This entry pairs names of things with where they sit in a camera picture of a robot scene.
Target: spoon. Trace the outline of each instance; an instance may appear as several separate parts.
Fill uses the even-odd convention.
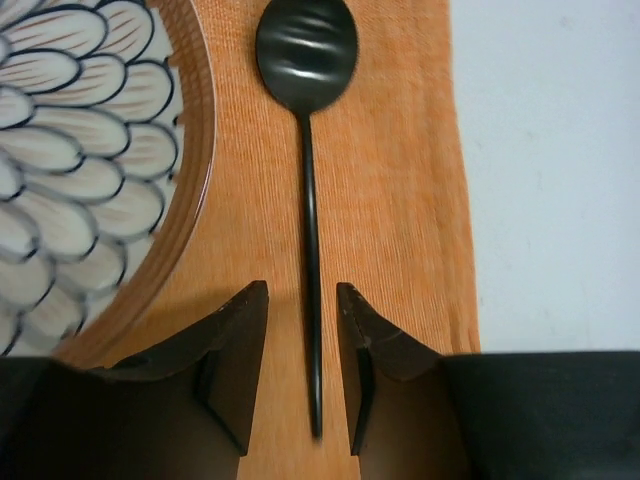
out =
[[[311,428],[322,438],[322,296],[310,117],[342,95],[355,70],[358,35],[351,12],[342,0],[272,0],[258,25],[256,57],[267,89],[296,116],[302,135]]]

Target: spoon handle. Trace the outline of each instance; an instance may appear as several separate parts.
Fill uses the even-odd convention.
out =
[[[302,134],[304,202],[304,256],[306,264],[306,305],[309,355],[311,430],[322,438],[322,293],[320,284],[320,244],[316,209],[316,182],[313,172],[313,143],[309,115],[298,115]]]

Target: patterned plate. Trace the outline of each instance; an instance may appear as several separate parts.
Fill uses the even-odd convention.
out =
[[[0,353],[82,366],[143,313],[214,127],[189,0],[0,0]]]

